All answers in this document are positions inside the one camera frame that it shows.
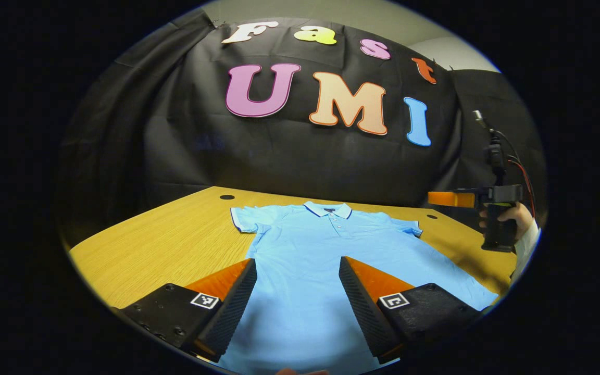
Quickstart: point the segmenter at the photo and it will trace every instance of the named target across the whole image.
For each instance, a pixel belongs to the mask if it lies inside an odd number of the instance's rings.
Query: polo shirt collar
[[[335,208],[333,214],[340,216],[340,218],[348,219],[351,216],[352,209],[346,204],[315,204],[314,202],[306,202],[303,206],[307,207],[309,211],[312,211],[319,218],[330,214],[324,208]]]

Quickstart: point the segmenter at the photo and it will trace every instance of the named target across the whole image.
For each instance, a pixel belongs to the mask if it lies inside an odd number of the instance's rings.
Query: orange gripper pad
[[[347,259],[348,265],[355,271],[360,283],[365,287],[367,294],[369,294],[369,297],[375,304],[379,300],[379,297],[414,289],[414,286],[410,283],[403,282],[402,280],[369,266],[362,261],[347,256],[344,258]]]
[[[228,266],[221,271],[216,271],[212,275],[190,283],[185,288],[208,296],[218,297],[224,301],[233,284],[242,274],[242,270],[250,261],[252,259],[245,259],[240,263],[233,264],[233,266]]]
[[[429,204],[440,206],[474,208],[476,195],[474,193],[429,192],[427,201]]]

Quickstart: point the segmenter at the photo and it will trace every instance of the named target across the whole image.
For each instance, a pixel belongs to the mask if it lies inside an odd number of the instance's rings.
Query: human hand
[[[481,211],[479,215],[481,216],[481,218],[487,218],[488,212],[484,210]],[[507,209],[497,218],[498,221],[506,221],[510,219],[514,219],[515,223],[517,224],[515,240],[519,240],[520,237],[522,237],[522,235],[526,233],[531,224],[534,223],[534,218],[531,217],[531,213],[529,213],[527,207],[520,202],[515,202],[515,207]],[[481,228],[487,228],[488,223],[487,221],[483,220],[478,223],[478,226]]]
[[[282,368],[275,375],[330,375],[328,370],[321,370],[309,373],[297,373],[295,370],[291,370],[290,368]]]

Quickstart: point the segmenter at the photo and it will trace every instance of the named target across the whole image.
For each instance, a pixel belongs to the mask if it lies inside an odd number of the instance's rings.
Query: wooden table
[[[220,199],[234,195],[235,199]],[[343,202],[210,187],[123,221],[69,252],[77,270],[107,306],[124,308],[164,283],[188,285],[243,261],[253,233],[239,233],[231,207]],[[481,249],[483,237],[433,209],[347,204],[419,221],[421,240],[452,259],[491,292],[507,292],[515,254]]]

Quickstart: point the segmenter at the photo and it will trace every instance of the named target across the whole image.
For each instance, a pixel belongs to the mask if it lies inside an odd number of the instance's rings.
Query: light blue polo shirt
[[[256,259],[258,280],[218,365],[244,375],[285,367],[358,374],[382,366],[341,285],[342,256],[414,286],[436,283],[478,310],[497,297],[420,240],[418,221],[312,202],[232,208],[231,216],[240,232],[256,233],[245,258]]]

